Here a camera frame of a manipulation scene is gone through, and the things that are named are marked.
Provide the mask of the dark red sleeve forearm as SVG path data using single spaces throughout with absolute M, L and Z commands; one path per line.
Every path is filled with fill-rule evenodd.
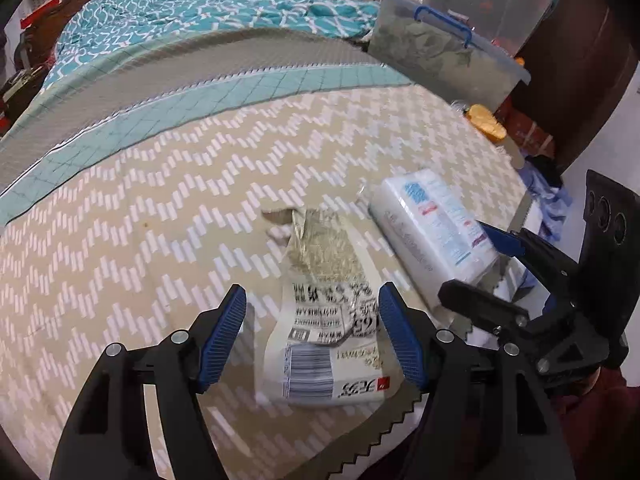
M 621 370 L 600 371 L 580 396 L 552 401 L 578 479 L 639 477 L 639 388 Z

